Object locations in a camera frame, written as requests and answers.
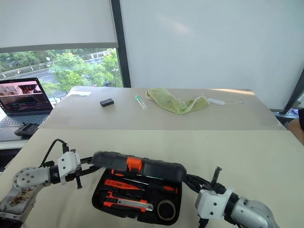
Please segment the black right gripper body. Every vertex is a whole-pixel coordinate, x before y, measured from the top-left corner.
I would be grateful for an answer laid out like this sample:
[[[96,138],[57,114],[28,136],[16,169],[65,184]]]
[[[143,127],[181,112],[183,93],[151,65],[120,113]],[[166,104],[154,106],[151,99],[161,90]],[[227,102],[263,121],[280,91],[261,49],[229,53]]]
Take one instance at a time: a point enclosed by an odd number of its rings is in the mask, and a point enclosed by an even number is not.
[[[211,182],[204,181],[204,183],[202,184],[202,188],[204,190],[215,191],[217,194],[224,194],[226,188],[222,184],[218,183],[218,177],[221,171],[222,168],[218,166],[214,171]]]

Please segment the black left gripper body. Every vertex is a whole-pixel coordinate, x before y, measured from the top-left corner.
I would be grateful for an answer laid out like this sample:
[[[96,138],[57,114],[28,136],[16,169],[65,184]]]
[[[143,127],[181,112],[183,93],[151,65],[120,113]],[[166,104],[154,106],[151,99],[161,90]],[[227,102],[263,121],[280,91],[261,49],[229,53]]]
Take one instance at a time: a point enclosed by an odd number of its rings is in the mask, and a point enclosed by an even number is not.
[[[80,178],[84,176],[82,170],[88,169],[90,166],[93,164],[80,164],[80,168],[65,177],[66,182],[76,181],[77,189],[81,189],[83,186]]]

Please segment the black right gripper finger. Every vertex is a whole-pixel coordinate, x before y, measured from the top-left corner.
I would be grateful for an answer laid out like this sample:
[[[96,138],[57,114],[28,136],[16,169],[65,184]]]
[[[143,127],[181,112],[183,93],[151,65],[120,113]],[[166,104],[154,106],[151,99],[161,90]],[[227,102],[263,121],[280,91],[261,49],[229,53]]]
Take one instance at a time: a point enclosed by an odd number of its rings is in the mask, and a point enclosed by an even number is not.
[[[186,178],[187,182],[192,184],[192,185],[210,185],[210,182],[203,179],[202,177],[196,176],[196,175],[192,175],[192,174],[188,174],[187,178]]]
[[[187,186],[194,192],[199,192],[201,189],[203,189],[203,184],[203,182],[199,181],[187,181]]]

